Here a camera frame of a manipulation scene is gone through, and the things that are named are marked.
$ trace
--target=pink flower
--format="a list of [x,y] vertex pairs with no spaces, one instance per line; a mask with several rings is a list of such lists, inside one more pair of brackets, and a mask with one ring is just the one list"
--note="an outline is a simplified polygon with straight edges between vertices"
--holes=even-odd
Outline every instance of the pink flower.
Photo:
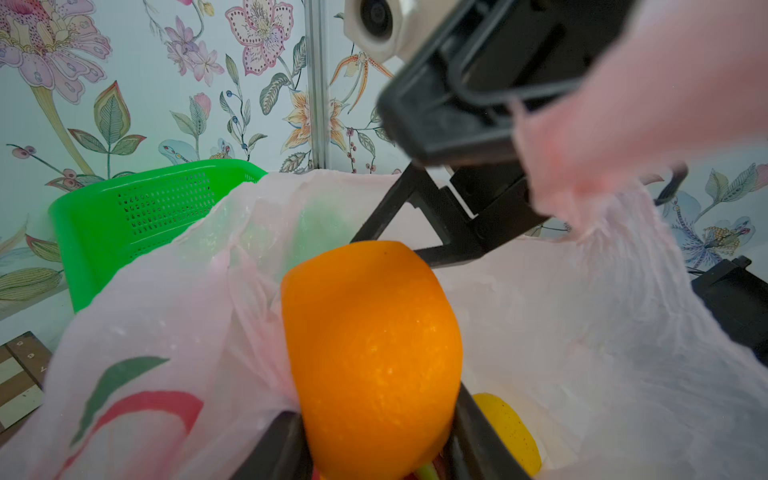
[[203,108],[203,111],[205,112],[205,118],[208,118],[210,115],[210,98],[208,95],[201,92],[194,96],[194,100]]
[[293,28],[293,6],[275,0],[243,0],[243,7],[227,10],[232,33],[245,46],[245,74],[261,75],[277,63],[283,43]]
[[768,185],[768,164],[757,166],[757,181],[751,191],[759,190]]
[[205,78],[205,83],[210,87],[214,82],[214,73],[221,75],[224,73],[224,68],[216,63],[219,54],[215,50],[209,54],[204,41],[200,42],[198,48],[197,52],[190,54],[194,64],[194,77],[197,81]]
[[105,59],[109,38],[101,35],[88,14],[90,0],[0,1],[0,67],[18,68],[32,87],[56,89],[73,104],[85,87],[104,78],[104,71],[74,50]]
[[173,43],[165,42],[168,49],[168,58],[174,61],[179,68],[179,74],[183,77],[187,73],[187,66],[191,66],[189,58],[184,53],[184,46],[175,41]]
[[16,158],[21,158],[21,159],[29,158],[29,151],[24,148],[14,148],[11,153]]
[[184,26],[184,22],[181,18],[176,17],[176,30],[171,27],[165,28],[165,33],[168,34],[170,42],[166,44],[179,44],[181,45],[181,54],[185,55],[190,51],[197,51],[197,45],[194,42],[194,32],[192,28]]

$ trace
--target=camera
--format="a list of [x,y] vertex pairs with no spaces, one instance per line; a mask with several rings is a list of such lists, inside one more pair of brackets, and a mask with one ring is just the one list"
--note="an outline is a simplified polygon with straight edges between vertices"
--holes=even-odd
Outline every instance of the camera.
[[345,0],[344,34],[373,60],[408,61],[458,0]]
[[374,37],[386,40],[392,35],[392,10],[386,0],[362,0],[360,18]]

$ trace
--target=orange flower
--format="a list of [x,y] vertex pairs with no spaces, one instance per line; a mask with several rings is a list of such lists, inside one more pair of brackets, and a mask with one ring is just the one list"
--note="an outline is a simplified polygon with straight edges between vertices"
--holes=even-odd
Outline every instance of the orange flower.
[[346,141],[344,140],[344,125],[339,120],[342,104],[340,101],[331,100],[331,143],[346,151]]
[[293,125],[294,130],[288,137],[283,150],[296,148],[310,141],[312,136],[312,125],[310,123],[310,106],[306,100],[306,93],[302,91],[292,91],[290,100],[293,102],[293,111],[284,118],[289,124]]
[[[312,124],[310,115],[310,106],[306,97],[306,93],[302,91],[292,91],[290,95],[291,102],[293,102],[293,111],[284,118],[285,121],[290,123],[296,130],[294,130],[288,137],[288,140],[283,145],[283,150],[286,151],[289,148],[296,148],[304,145],[310,141],[312,137]],[[341,102],[338,100],[331,100],[331,118],[330,118],[330,139],[331,143],[338,145],[343,151],[346,151],[346,141],[344,140],[344,125],[339,120],[339,114],[341,113]]]
[[349,111],[352,111],[355,105],[357,105],[357,102],[360,101],[360,97],[362,97],[362,93],[366,90],[366,85],[368,84],[368,65],[372,65],[376,70],[382,72],[384,75],[386,75],[389,78],[392,78],[394,76],[392,75],[392,72],[387,70],[387,68],[384,65],[381,65],[376,61],[373,61],[373,59],[371,59],[364,51],[361,51],[356,55],[350,55],[349,57],[344,58],[339,63],[339,66],[336,67],[336,73],[333,74],[333,78],[331,79],[331,84],[333,84],[333,82],[336,81],[336,78],[339,77],[339,73],[341,73],[341,69],[344,67],[346,67],[346,72],[344,73],[345,77],[352,77],[355,73],[357,73],[357,80],[355,81],[355,85],[352,87],[352,90],[349,92],[346,98],[342,100],[342,104],[346,102],[349,99],[349,97],[352,96],[352,93],[355,91],[355,88],[357,88],[357,84],[360,83],[360,78],[362,78],[362,84],[360,84],[360,92],[357,94],[357,99],[355,100],[355,103],[352,105],[352,108],[350,108]]

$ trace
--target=black bracket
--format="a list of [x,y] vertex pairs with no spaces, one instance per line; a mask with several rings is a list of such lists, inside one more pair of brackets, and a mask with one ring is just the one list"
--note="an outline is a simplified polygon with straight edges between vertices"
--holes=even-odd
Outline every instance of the black bracket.
[[383,127],[416,164],[516,161],[508,102],[575,89],[632,3],[464,0],[379,97]]
[[528,204],[528,184],[518,163],[459,168],[451,183],[474,217],[448,187],[438,189],[426,170],[411,164],[352,242],[378,239],[406,201],[421,209],[443,242],[416,251],[432,267],[478,259],[547,220]]

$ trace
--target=floral wallpaper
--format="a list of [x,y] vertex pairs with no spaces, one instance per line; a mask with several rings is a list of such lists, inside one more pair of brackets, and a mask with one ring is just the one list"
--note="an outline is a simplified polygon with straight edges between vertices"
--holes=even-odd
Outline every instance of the floral wallpaper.
[[[329,168],[396,174],[378,93],[402,67],[343,34],[324,0]],[[0,0],[0,319],[65,288],[48,206],[73,190],[207,158],[313,167],[302,0]],[[646,179],[657,194],[669,174]],[[691,166],[661,209],[691,272],[746,255],[768,279],[768,141]],[[556,237],[550,220],[531,233]]]
[[331,110],[331,148],[326,166],[353,174],[399,173],[410,160],[381,128],[376,99],[402,67],[398,58],[373,61],[344,36],[344,0],[328,0],[325,36]]
[[307,63],[303,0],[0,0],[0,318],[64,286],[61,195],[207,158],[310,170]]

